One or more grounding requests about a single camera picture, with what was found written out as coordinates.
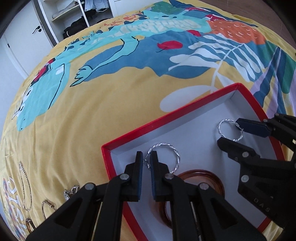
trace red box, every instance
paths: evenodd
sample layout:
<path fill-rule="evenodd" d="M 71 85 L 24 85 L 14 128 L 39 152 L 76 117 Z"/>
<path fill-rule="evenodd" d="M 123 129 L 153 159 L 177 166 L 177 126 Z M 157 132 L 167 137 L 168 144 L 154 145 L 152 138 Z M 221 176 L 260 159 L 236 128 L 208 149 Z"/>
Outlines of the red box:
<path fill-rule="evenodd" d="M 270 223 L 263 213 L 237 192 L 239 164 L 219 150 L 216 141 L 220 137 L 217 125 L 222 119 L 246 118 L 263 121 L 267 118 L 253 95 L 242 84 L 233 84 L 194 101 L 130 133 L 102 146 L 102 153 L 109 178 L 124 172 L 127 164 L 134 162 L 136 151 L 144 156 L 154 144 L 172 144 L 181 156 L 176 175 L 190 169 L 206 169 L 214 172 L 223 182 L 225 199 L 233 205 L 259 231 Z M 237 130 L 224 128 L 225 135 L 237 136 Z M 247 145 L 263 158 L 284 160 L 280 143 L 274 138 L 261 138 L 244 133 L 240 143 Z M 166 148 L 157 149 L 159 161 L 170 170 L 175 162 Z M 138 240 L 171 241 L 172 231 L 162 223 L 152 199 L 151 178 L 143 166 L 142 196 L 138 203 L 125 203 L 123 214 Z"/>

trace wooden floor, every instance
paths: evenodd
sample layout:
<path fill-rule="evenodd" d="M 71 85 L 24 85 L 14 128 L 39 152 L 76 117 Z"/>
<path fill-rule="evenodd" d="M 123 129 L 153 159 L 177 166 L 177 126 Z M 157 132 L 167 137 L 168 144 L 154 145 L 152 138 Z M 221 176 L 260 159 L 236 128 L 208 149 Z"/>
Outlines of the wooden floor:
<path fill-rule="evenodd" d="M 201 0 L 231 14 L 251 18 L 280 35 L 296 49 L 289 31 L 277 14 L 263 0 Z"/>

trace folded clothes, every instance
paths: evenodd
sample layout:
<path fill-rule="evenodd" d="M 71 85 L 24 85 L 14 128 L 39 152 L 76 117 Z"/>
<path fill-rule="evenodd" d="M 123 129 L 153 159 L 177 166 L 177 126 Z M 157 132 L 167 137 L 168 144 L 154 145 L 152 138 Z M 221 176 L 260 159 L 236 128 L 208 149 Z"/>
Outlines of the folded clothes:
<path fill-rule="evenodd" d="M 67 27 L 64 30 L 63 37 L 64 37 L 64 39 L 66 39 L 67 37 L 70 37 L 70 36 L 80 32 L 81 30 L 84 30 L 85 28 L 87 28 L 87 24 L 85 22 L 84 17 L 82 16 L 80 19 L 73 22 L 70 27 Z"/>
<path fill-rule="evenodd" d="M 85 11 L 95 9 L 99 12 L 101 9 L 109 8 L 108 0 L 86 0 L 85 1 Z"/>
<path fill-rule="evenodd" d="M 57 13 L 55 13 L 54 15 L 52 15 L 52 19 L 55 19 L 57 16 L 61 15 L 62 13 L 68 11 L 70 8 L 75 7 L 76 5 L 78 5 L 78 2 L 73 1 L 71 2 L 67 7 L 65 7 L 63 10 L 58 11 Z"/>

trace gold chain necklace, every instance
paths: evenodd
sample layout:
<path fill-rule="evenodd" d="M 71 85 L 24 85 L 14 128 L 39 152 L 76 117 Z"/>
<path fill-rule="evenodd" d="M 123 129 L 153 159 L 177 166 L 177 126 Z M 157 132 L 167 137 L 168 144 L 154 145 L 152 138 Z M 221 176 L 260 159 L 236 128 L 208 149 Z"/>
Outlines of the gold chain necklace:
<path fill-rule="evenodd" d="M 20 178 L 22 179 L 22 173 L 21 171 L 23 172 L 23 174 L 25 175 L 26 179 L 27 179 L 27 182 L 28 182 L 28 185 L 29 185 L 29 190 L 30 190 L 30 199 L 31 199 L 31 202 L 30 202 L 30 207 L 27 209 L 26 208 L 26 205 L 25 205 L 25 186 L 24 186 L 24 182 L 22 180 L 22 194 L 23 194 L 23 203 L 22 203 L 22 208 L 26 211 L 30 211 L 31 210 L 31 207 L 32 207 L 32 191 L 31 191 L 31 186 L 30 186 L 30 183 L 29 183 L 29 179 L 27 177 L 27 174 L 24 170 L 24 166 L 22 165 L 22 163 L 20 162 Z"/>

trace orange pattern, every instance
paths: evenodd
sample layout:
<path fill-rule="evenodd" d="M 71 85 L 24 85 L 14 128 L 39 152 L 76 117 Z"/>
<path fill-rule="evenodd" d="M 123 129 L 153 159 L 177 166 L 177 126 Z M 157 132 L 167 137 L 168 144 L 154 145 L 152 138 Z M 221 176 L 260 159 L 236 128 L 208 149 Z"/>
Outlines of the orange pattern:
<path fill-rule="evenodd" d="M 265 44 L 266 38 L 258 30 L 236 21 L 208 21 L 211 26 L 211 34 L 223 34 L 226 38 L 238 43 Z"/>
<path fill-rule="evenodd" d="M 136 21 L 139 18 L 140 18 L 140 16 L 135 15 L 135 14 L 133 14 L 133 15 L 124 15 L 123 17 L 114 20 L 112 23 L 105 23 L 104 26 L 110 26 L 110 27 L 117 26 L 117 25 L 123 24 L 125 21 Z"/>

